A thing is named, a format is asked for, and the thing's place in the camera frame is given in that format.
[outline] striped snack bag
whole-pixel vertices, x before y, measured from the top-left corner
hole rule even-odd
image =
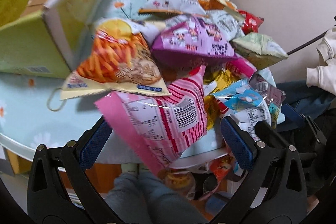
[[[171,96],[111,92],[95,104],[105,120],[155,175],[206,134],[200,66],[168,86]]]

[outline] pile of snack bags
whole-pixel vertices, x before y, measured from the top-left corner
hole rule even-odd
[[[139,13],[165,20],[95,22],[91,54],[66,79],[61,98],[112,90],[95,104],[154,174],[224,116],[257,141],[254,125],[265,120],[275,128],[285,99],[258,70],[288,56],[258,33],[262,18],[224,8],[219,0],[147,0]],[[224,161],[236,168],[233,159]],[[225,172],[218,160],[209,169],[220,181]],[[193,181],[177,173],[167,184],[176,180]]]

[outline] foot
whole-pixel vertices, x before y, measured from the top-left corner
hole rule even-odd
[[[137,164],[122,164],[121,165],[122,173],[129,173],[132,175],[138,174],[138,165]]]
[[[148,169],[148,167],[144,164],[139,164],[139,173],[142,172],[150,172],[150,170]]]

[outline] yellow-green cardboard box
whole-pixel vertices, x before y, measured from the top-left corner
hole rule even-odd
[[[0,0],[0,71],[66,78],[79,63],[86,23],[100,0]]]

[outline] red package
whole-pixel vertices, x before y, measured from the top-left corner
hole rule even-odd
[[[232,159],[233,157],[226,155],[212,161],[210,170],[214,173],[218,182],[221,182],[230,171]]]
[[[244,10],[238,10],[238,12],[245,16],[245,22],[242,26],[242,30],[244,34],[248,34],[250,32],[258,32],[258,28],[264,22],[264,19],[261,17],[256,17],[253,14],[250,14]]]
[[[115,133],[155,175],[206,134],[204,71],[200,66],[170,84],[171,96],[111,92],[95,102]]]

